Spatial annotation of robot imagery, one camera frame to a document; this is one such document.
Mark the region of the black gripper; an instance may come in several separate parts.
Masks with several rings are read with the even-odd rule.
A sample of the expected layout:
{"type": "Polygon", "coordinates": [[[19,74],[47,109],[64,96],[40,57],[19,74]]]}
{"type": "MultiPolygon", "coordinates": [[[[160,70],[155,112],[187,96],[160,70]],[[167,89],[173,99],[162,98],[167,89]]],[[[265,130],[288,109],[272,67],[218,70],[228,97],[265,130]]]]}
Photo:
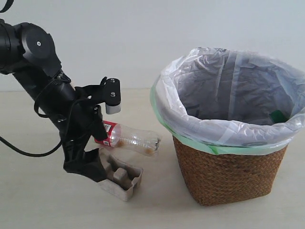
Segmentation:
{"type": "Polygon", "coordinates": [[[60,138],[64,152],[63,169],[67,173],[83,174],[101,182],[106,179],[106,171],[101,163],[99,149],[86,152],[85,147],[91,136],[104,140],[107,135],[102,123],[101,107],[84,106],[71,85],[58,89],[58,112],[64,116],[60,127],[60,138]]]}

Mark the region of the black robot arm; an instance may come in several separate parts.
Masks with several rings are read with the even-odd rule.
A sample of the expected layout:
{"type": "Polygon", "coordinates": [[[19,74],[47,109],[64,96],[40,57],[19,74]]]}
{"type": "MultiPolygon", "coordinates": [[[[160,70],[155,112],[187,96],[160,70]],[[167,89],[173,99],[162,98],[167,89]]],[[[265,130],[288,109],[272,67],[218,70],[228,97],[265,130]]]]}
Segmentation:
{"type": "Polygon", "coordinates": [[[95,182],[107,178],[99,150],[84,149],[91,136],[104,138],[101,108],[62,71],[54,41],[32,23],[0,23],[0,72],[12,74],[34,100],[34,111],[59,130],[57,148],[64,152],[63,168],[95,182]]]}

